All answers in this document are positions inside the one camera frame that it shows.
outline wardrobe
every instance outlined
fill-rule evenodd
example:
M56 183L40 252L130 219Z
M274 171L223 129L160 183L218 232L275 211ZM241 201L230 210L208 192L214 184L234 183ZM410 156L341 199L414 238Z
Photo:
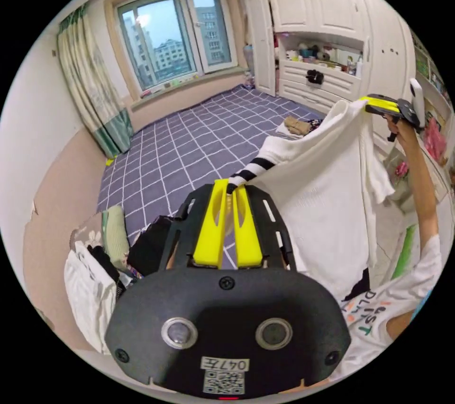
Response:
M410 79L417 77L416 49L408 24L384 0L244 0L249 35L254 53L256 88L282 96L327 113L340 99L355 101L367 94L411 100ZM278 38L279 77L275 74L274 33ZM363 53L361 77L335 71L318 64L292 61L287 50L297 49L301 40L331 43ZM323 73L323 82L307 80L307 71ZM424 83L424 95L431 97L434 87ZM446 110L448 153L455 144L455 117ZM396 144L387 140L386 122L373 116L374 145L386 159ZM450 192L447 174L426 153L438 202ZM404 212L412 211L408 200Z

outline windowsill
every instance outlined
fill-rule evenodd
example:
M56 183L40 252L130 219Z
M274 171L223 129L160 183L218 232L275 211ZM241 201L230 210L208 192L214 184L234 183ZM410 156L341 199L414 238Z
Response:
M248 69L242 68L241 66L236 66L234 68L229 68L229 69L224 69L221 71L213 72L211 74L205 74L197 79L192 79L190 81L182 82L181 84L179 84L177 86L165 88L163 90L158 91L157 93L153 93L145 98L142 98L139 101L136 101L131 105L131 110L133 112L135 112L136 110L140 109L141 107L143 107L147 104L150 104L151 102L153 102L171 92L174 92L177 90L182 90L189 86L197 85L197 84L200 84L203 82L220 79L222 77L226 77L226 76L230 76L230 75L234 75L234 74L241 74L245 71L248 71Z

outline screw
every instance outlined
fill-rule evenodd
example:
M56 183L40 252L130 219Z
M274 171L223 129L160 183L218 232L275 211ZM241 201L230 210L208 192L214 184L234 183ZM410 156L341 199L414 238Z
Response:
M326 356L325 364L326 364L327 366L332 366L332 365L334 365L335 363L338 362L339 356L340 356L340 354L339 354L339 352L337 352L336 350L334 350L333 352L330 352L330 353Z
M223 290L231 290L235 285L236 282L230 276L225 276L219 280L219 286Z
M129 356L123 349L117 349L115 351L115 356L117 357L117 360L121 361L122 363L129 362Z

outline person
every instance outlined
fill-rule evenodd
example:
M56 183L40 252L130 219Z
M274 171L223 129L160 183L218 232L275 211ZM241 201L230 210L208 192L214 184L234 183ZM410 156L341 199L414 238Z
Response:
M390 116L386 119L408 161L419 225L420 260L409 273L342 303L351 345L332 375L312 387L342 379L383 352L409 325L442 272L434 187L417 135L408 123L399 121L395 125ZM303 389L302 381L301 386L284 393Z

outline window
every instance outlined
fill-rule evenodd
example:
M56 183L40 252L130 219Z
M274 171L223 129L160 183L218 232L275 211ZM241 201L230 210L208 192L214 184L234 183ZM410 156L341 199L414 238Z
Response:
M226 0L136 0L117 11L142 91L187 74L203 75L237 66ZM194 26L205 23L202 19L210 19L207 28L211 31L204 34L204 27Z

